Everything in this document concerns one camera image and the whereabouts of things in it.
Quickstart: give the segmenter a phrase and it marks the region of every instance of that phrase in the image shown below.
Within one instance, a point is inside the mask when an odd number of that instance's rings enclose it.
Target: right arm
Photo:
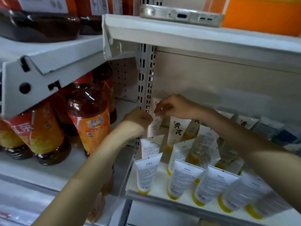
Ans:
[[[160,101],[156,116],[197,119],[212,128],[273,190],[301,213],[301,158],[182,95]]]

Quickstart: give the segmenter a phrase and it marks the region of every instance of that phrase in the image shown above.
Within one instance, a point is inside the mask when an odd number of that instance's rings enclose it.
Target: person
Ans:
[[[205,123],[231,144],[248,166],[301,213],[299,156],[240,126],[214,109],[199,105],[179,94],[172,94],[160,101],[154,112],[156,116],[197,119]],[[82,226],[104,183],[104,175],[111,169],[118,152],[130,139],[140,136],[152,120],[148,113],[139,109],[127,114],[32,226]]]

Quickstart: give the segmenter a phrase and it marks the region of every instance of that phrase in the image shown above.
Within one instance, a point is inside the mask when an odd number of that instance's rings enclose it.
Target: hand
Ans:
[[[202,111],[208,109],[188,100],[181,94],[172,94],[159,102],[154,113],[156,116],[161,117],[173,116],[181,119],[200,119]]]
[[[153,118],[150,114],[135,108],[124,116],[122,122],[118,125],[118,129],[122,129],[129,139],[133,139],[142,135],[152,121]]]

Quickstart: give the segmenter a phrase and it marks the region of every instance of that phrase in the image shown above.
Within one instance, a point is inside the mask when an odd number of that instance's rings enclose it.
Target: left arm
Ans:
[[[32,226],[82,226],[120,149],[140,136],[151,122],[152,117],[142,110],[127,114]]]

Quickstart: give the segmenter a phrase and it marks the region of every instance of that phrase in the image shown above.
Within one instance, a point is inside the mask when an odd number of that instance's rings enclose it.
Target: smartphone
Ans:
[[[155,20],[165,20],[186,24],[195,24],[218,28],[224,20],[223,14],[196,10],[164,7],[157,5],[141,5],[140,17]]]

